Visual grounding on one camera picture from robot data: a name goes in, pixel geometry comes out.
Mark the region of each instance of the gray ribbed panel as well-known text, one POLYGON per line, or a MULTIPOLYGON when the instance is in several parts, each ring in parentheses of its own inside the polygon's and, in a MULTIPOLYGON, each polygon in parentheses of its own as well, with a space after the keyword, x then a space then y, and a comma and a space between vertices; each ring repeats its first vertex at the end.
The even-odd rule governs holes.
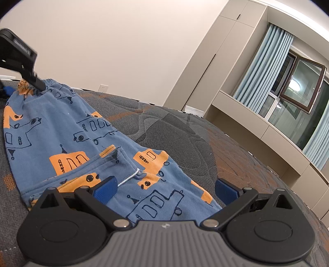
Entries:
MULTIPOLYGON (((28 263, 25 267, 40 267, 28 263)), ((194 222, 140 221, 134 229, 116 232, 95 257, 71 267, 260 267, 232 252, 221 235, 194 222)), ((308 267, 299 262, 290 267, 308 267)))

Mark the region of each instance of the brown window frame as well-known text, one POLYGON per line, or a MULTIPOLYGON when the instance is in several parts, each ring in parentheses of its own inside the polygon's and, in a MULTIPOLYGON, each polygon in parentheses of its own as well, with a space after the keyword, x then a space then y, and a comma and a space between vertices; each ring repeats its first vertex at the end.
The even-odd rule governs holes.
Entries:
POLYGON ((313 106, 315 104, 316 98, 319 95, 319 92, 321 90, 321 85, 323 83, 323 80, 324 80, 324 76, 326 74, 327 67, 325 65, 322 65, 322 64, 320 64, 318 62, 315 62, 313 60, 304 58, 304 57, 300 56, 299 54, 295 53, 292 50, 289 50, 289 53, 292 54, 293 56, 295 56, 295 60, 293 62, 292 68, 291 68, 291 70, 290 70, 290 72, 289 72, 289 74, 288 74, 288 76, 286 78, 286 81, 284 83, 284 86, 281 89, 281 92, 279 94, 279 97, 281 99, 284 99, 288 103, 294 105, 295 107, 299 108, 300 110, 306 112, 307 114, 310 114, 311 111, 312 111, 312 108, 313 108, 313 106), (292 79, 292 77, 293 77, 293 75, 294 75, 294 73, 295 73, 295 71, 297 69, 297 65, 298 65, 298 63, 299 63, 300 60, 308 61, 308 62, 310 62, 310 63, 312 63, 314 65, 317 65, 318 67, 321 68, 319 80, 317 81, 316 87, 314 89, 314 93, 313 93, 313 95, 311 97, 311 100, 310 100, 310 103, 309 103, 308 106, 305 106, 305 105, 301 104, 300 102, 298 102, 298 101, 296 101, 296 100, 294 100, 294 99, 292 99, 292 98, 290 98, 290 97, 288 97, 288 96, 286 96, 284 94, 287 91, 287 89, 288 89, 288 85, 289 85, 289 83, 290 83, 290 81, 291 81, 291 79, 292 79))

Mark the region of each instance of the wall socket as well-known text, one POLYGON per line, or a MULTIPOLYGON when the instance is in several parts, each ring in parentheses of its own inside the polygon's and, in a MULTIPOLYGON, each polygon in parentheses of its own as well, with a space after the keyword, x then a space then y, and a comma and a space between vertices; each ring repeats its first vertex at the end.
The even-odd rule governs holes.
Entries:
POLYGON ((106 93, 108 88, 109 88, 108 85, 100 85, 98 91, 101 93, 106 93))

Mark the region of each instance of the mattress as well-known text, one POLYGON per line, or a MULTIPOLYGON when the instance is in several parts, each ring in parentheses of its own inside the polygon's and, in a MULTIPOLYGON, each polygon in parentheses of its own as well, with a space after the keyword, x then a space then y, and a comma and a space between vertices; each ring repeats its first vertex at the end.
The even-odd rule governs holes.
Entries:
MULTIPOLYGON (((15 86, 16 83, 7 82, 7 85, 15 86)), ((206 189, 221 206, 224 203, 215 195, 217 178, 224 178, 239 188, 251 186, 260 193, 287 188, 257 158, 201 117, 120 96, 76 92, 141 146, 165 150, 184 173, 206 189)), ((2 114, 5 104, 6 100, 0 99, 2 114)), ((0 266, 17 267, 24 263, 24 258, 16 243, 16 233, 28 211, 10 172, 3 130, 0 132, 0 266)), ((328 266, 329 231, 303 201, 288 190, 316 233, 316 243, 307 262, 313 267, 328 266)))

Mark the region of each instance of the curtain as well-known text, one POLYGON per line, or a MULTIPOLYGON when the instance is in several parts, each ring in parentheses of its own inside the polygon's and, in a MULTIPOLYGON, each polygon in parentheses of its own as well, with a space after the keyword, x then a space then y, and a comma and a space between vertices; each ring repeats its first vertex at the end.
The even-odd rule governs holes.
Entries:
POLYGON ((258 113, 289 52, 293 35, 270 24, 246 75, 233 97, 258 113))
POLYGON ((329 101, 303 153, 320 170, 329 158, 329 101))

